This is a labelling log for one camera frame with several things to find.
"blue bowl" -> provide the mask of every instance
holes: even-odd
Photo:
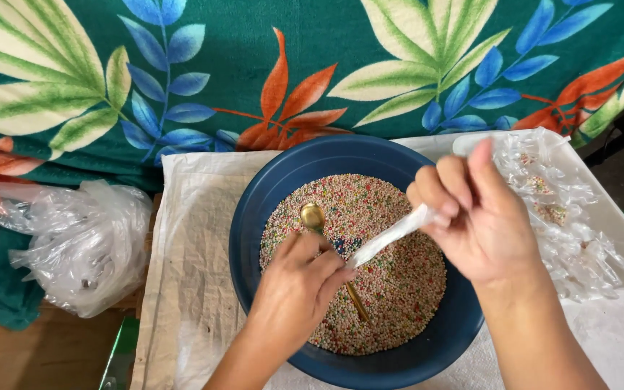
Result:
[[[266,164],[240,198],[230,227],[230,274],[245,312],[261,279],[261,234],[281,200],[305,183],[340,173],[374,176],[405,191],[427,164],[433,163],[405,146],[362,135],[316,138]],[[483,323],[471,282],[445,263],[445,296],[427,328],[411,341],[366,356],[339,355],[306,343],[289,362],[319,380],[358,390],[399,389],[438,374],[463,354]]]

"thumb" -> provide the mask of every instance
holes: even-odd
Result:
[[[482,139],[468,158],[469,174],[481,201],[497,200],[509,187],[492,161],[492,138]]]
[[[320,316],[324,316],[341,285],[355,277],[356,271],[354,269],[341,267],[322,283],[322,287],[319,288],[317,293],[317,313]]]

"gold spoon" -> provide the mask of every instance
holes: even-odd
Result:
[[[308,230],[324,235],[324,212],[316,203],[308,203],[302,206],[300,208],[300,219]],[[346,288],[348,289],[348,294],[351,296],[353,305],[355,305],[358,310],[360,320],[369,322],[368,311],[365,310],[365,306],[363,306],[363,302],[360,300],[358,291],[353,288],[350,282],[346,282]]]

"white tray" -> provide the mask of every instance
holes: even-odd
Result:
[[[452,144],[452,150],[457,155],[468,155],[476,146],[478,141],[485,137],[504,137],[507,134],[527,134],[536,129],[529,130],[514,130],[514,131],[491,131],[491,132],[479,132],[469,135],[462,135],[454,140]],[[553,132],[546,131],[544,135],[546,144],[554,145],[559,144],[563,140],[562,136]],[[569,143],[564,143],[557,149],[559,153],[552,153],[550,159],[552,164],[562,170],[566,175],[575,174],[579,176],[583,181],[590,184],[593,188],[594,194],[601,195],[598,202],[585,206],[585,210],[589,213],[591,221],[589,226],[594,230],[600,230],[613,241],[624,243],[624,214],[620,210],[617,204],[611,199],[606,190],[601,187],[601,184],[596,180],[594,174],[589,170],[586,164],[582,161],[582,158],[577,154],[574,148]],[[624,245],[616,245],[616,251],[624,257]],[[624,294],[624,270],[616,269],[620,281],[623,283],[621,287],[616,289],[618,294]]]

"bowl rim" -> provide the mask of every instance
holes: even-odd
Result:
[[[303,151],[307,148],[318,146],[319,144],[337,143],[348,140],[353,140],[354,142],[359,142],[363,144],[374,144],[378,146],[389,147],[391,149],[394,149],[396,152],[410,155],[412,158],[416,159],[416,161],[423,165],[435,165],[435,163],[430,161],[427,157],[421,155],[417,151],[412,150],[411,148],[408,148],[401,144],[397,144],[396,142],[391,142],[386,139],[371,137],[367,135],[331,135],[318,137],[303,142],[297,146],[293,146],[292,148],[287,149],[281,154],[274,157],[271,161],[267,162],[247,184],[247,188],[238,200],[237,207],[235,209],[235,213],[233,214],[233,219],[230,226],[228,243],[228,265],[230,267],[230,277],[233,288],[235,290],[235,294],[238,298],[238,302],[240,303],[240,306],[242,306],[246,315],[250,313],[254,296],[251,296],[252,300],[250,300],[249,291],[244,291],[247,289],[245,288],[244,284],[237,284],[235,282],[235,280],[241,281],[242,279],[244,279],[244,275],[242,275],[242,273],[239,271],[239,267],[232,267],[232,264],[234,261],[240,260],[241,240],[238,236],[238,227],[241,225],[241,221],[243,218],[243,209],[245,208],[245,204],[251,197],[251,193],[254,191],[259,181],[261,181],[261,179],[266,174],[268,174],[269,171],[271,171],[276,165],[281,164],[285,159],[290,158],[291,155],[294,155],[295,153],[300,153],[300,151]],[[478,332],[481,330],[484,320],[485,318],[481,311],[480,319],[476,322],[476,324],[474,324],[473,328],[464,330],[466,337],[462,338],[462,342],[466,344],[466,346],[463,352],[453,358],[440,360],[438,364],[435,364],[434,362],[431,363],[433,366],[439,366],[438,369],[429,369],[428,367],[426,367],[428,366],[428,363],[425,363],[425,365],[409,368],[405,371],[400,371],[396,373],[349,373],[347,371],[338,370],[337,368],[331,367],[327,364],[315,361],[308,356],[301,354],[300,351],[297,351],[293,356],[291,356],[288,359],[288,363],[290,363],[292,366],[302,371],[303,373],[314,377],[315,379],[317,379],[318,377],[324,377],[324,382],[334,386],[351,388],[350,386],[352,385],[352,389],[356,390],[400,389],[423,382],[424,380],[427,380],[437,375],[438,373],[444,371],[449,366],[451,366],[458,358],[461,357],[461,355],[463,355],[464,352],[466,352],[468,347],[478,335]]]

